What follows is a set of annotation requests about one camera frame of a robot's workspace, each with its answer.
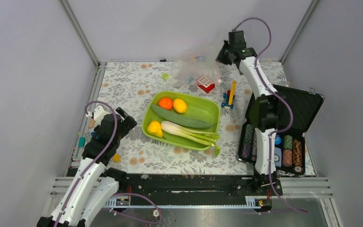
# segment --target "white wall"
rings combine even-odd
[[[0,227],[36,226],[93,73],[58,1],[0,0]]]
[[[285,64],[293,87],[326,96],[309,130],[345,227],[363,226],[363,1],[321,1]]]
[[[212,41],[247,17],[269,23],[273,43],[262,55],[279,60],[311,0],[69,0],[101,61],[158,61]],[[241,26],[259,52],[268,32],[258,21]]]

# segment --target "green cucumber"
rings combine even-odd
[[[196,129],[206,129],[213,126],[212,124],[209,124],[205,121],[185,117],[177,113],[173,113],[157,105],[151,105],[151,108],[157,115],[181,126],[186,126]]]

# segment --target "plastic bag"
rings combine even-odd
[[[169,70],[168,83],[172,87],[184,87],[197,84],[197,80],[208,80],[212,84],[221,82],[219,63],[216,57],[221,49],[218,44],[211,44],[200,49],[185,51],[174,57]]]

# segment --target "floral pattern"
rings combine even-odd
[[[221,83],[207,94],[195,84],[180,88],[172,87],[169,82],[162,79],[163,73],[169,73],[170,66],[170,62],[107,63],[98,100],[107,102],[113,107],[120,106],[138,123],[122,139],[117,149],[121,161],[119,163],[111,161],[108,167],[128,173],[148,174],[253,174],[252,164],[236,160],[244,114],[251,96],[247,79],[239,74],[235,66],[221,65],[219,69]],[[261,66],[270,82],[288,86],[279,62],[261,62]],[[207,98],[220,105],[223,93],[230,89],[233,80],[237,82],[234,109],[222,109],[218,130],[221,152],[218,157],[214,156],[212,149],[188,150],[153,140],[143,134],[141,124],[156,93],[164,90],[188,93]],[[306,154],[305,158],[306,174],[314,175],[309,155]]]

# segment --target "leek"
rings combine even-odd
[[[215,132],[187,129],[169,121],[163,121],[161,128],[169,134],[181,136],[207,146],[215,146],[215,157],[220,153],[220,147],[216,144],[216,141],[219,139],[219,134]]]

